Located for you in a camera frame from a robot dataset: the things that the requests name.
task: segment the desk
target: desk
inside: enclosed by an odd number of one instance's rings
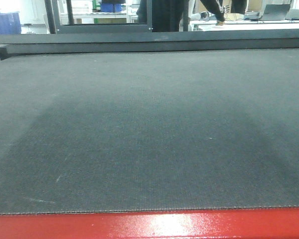
[[[137,15],[127,15],[126,12],[94,12],[85,14],[74,14],[74,21],[78,24],[79,19],[126,19],[127,23],[134,23]],[[60,18],[68,19],[68,14],[60,14]]]
[[[299,21],[226,21],[224,27],[216,28],[215,20],[191,21],[193,31],[222,31],[222,30],[261,30],[261,29],[298,29]]]
[[[33,214],[0,239],[299,239],[299,208],[267,209],[295,205],[299,49],[0,63],[0,215]]]

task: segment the fabric texture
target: fabric texture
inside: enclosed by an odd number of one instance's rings
[[[0,214],[294,206],[299,49],[0,62]]]

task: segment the black metal frame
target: black metal frame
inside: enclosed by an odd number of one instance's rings
[[[195,51],[299,48],[299,29],[215,32],[0,35],[7,53]]]
[[[47,0],[51,1],[51,7],[53,11],[52,16],[48,15],[51,21],[54,21],[55,31],[57,34],[60,33],[120,33],[120,32],[149,32],[152,30],[152,0],[148,0],[147,9],[148,17],[147,24],[74,24],[74,16],[72,12],[71,0],[66,0],[67,11],[68,11],[68,25],[62,25],[59,17],[59,9],[57,0]]]

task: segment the white wall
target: white wall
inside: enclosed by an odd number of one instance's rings
[[[44,24],[44,0],[0,0],[0,12],[19,11],[20,22]]]

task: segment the white table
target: white table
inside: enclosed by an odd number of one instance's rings
[[[223,27],[215,27],[216,21],[191,21],[193,31],[298,29],[299,21],[226,21]]]

